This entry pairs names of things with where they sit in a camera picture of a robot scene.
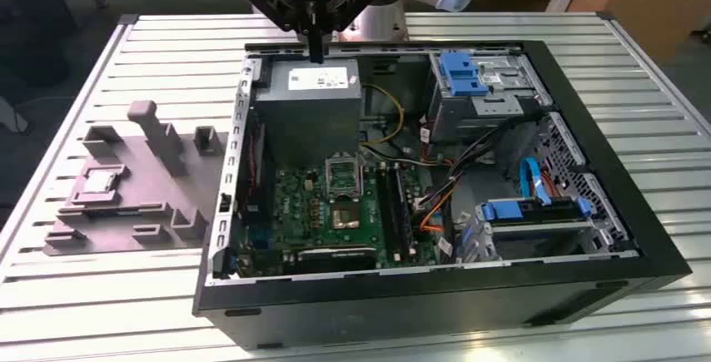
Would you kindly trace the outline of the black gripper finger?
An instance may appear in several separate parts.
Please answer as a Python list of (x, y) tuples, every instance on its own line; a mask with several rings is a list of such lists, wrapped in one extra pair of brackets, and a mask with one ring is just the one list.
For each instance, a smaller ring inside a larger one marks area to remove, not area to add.
[(317, 63), (323, 63), (329, 53), (325, 40), (333, 32), (342, 32), (374, 0), (317, 1)]
[(309, 48), (310, 61), (317, 62), (317, 39), (306, 20), (303, 5), (289, 0), (247, 0), (253, 7), (285, 31), (294, 32)]

